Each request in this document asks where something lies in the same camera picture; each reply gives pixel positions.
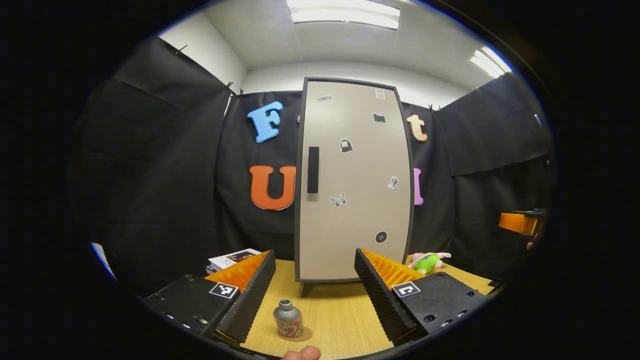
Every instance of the silver bottle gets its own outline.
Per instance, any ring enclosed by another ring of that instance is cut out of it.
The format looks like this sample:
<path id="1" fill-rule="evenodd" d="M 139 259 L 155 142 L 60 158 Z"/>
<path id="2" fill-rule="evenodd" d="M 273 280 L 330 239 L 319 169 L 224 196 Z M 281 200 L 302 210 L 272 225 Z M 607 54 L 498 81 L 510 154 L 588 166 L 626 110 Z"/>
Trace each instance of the silver bottle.
<path id="1" fill-rule="evenodd" d="M 278 307 L 273 310 L 273 318 L 276 320 L 280 335 L 286 338 L 297 338 L 302 335 L 302 314 L 291 304 L 291 300 L 280 300 Z"/>

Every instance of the table surface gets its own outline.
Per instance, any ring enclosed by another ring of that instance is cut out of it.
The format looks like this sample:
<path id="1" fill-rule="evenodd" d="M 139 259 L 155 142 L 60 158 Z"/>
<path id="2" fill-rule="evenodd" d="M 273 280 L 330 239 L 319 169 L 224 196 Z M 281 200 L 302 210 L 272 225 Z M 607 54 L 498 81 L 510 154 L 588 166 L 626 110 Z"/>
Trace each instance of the table surface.
<path id="1" fill-rule="evenodd" d="M 434 272 L 445 272 L 482 294 L 493 288 L 489 280 L 443 264 Z M 242 347 L 283 356 L 312 345 L 322 360 L 362 356 L 393 347 L 385 336 L 376 311 L 361 282 L 314 283 L 302 298 L 302 282 L 295 281 L 294 262 L 276 260 L 276 271 Z M 293 342 L 277 334 L 273 310 L 280 299 L 289 299 L 302 312 L 303 324 L 313 332 L 306 341 Z"/>

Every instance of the book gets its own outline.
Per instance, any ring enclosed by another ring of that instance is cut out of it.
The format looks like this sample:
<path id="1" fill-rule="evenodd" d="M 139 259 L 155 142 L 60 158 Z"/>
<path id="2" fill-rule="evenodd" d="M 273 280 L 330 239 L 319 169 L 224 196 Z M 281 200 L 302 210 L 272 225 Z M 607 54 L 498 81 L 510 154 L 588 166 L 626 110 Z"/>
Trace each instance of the book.
<path id="1" fill-rule="evenodd" d="M 218 271 L 216 270 L 216 268 L 214 268 L 214 267 L 213 267 L 213 266 L 211 266 L 211 265 L 207 265 L 207 266 L 204 268 L 204 270 L 205 270 L 205 271 L 207 272 L 207 274 L 209 274 L 209 275 L 213 274 L 214 272 L 218 272 Z"/>
<path id="2" fill-rule="evenodd" d="M 237 264 L 244 259 L 248 259 L 261 253 L 262 252 L 253 249 L 244 249 L 232 252 L 231 254 L 216 256 L 215 258 L 209 259 L 209 262 L 216 271 L 220 271 L 224 268 L 230 267 L 231 265 Z"/>

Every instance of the green plush toy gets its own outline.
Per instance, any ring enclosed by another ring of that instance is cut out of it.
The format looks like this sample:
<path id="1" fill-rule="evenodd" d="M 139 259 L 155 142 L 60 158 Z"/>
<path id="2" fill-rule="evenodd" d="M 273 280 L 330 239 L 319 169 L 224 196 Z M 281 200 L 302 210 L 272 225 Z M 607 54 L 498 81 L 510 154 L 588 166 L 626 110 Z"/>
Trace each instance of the green plush toy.
<path id="1" fill-rule="evenodd" d="M 440 261 L 440 258 L 436 254 L 431 254 L 426 258 L 422 258 L 422 260 L 418 260 L 418 262 L 413 267 L 415 270 L 426 274 L 433 270 L 433 267 Z"/>
<path id="2" fill-rule="evenodd" d="M 442 258 L 450 258 L 451 254 L 448 252 L 428 252 L 423 254 L 416 252 L 413 255 L 413 261 L 408 265 L 410 268 L 417 270 L 421 274 L 426 274 L 432 271 L 434 268 L 442 266 Z"/>

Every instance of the white wall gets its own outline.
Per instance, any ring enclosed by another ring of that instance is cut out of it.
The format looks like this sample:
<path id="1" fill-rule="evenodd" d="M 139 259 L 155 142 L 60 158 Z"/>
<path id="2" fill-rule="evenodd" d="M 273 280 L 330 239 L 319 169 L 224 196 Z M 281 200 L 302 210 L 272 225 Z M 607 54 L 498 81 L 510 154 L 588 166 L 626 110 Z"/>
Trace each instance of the white wall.
<path id="1" fill-rule="evenodd" d="M 302 90 L 305 76 L 346 78 L 395 86 L 400 100 L 423 107 L 445 105 L 469 91 L 409 70 L 366 63 L 297 63 L 249 71 L 242 88 L 252 92 Z"/>
<path id="2" fill-rule="evenodd" d="M 204 13 L 195 13 L 159 36 L 177 49 L 188 45 L 182 50 L 186 56 L 224 84 L 233 81 L 231 89 L 240 92 L 240 84 L 247 75 L 246 68 Z"/>

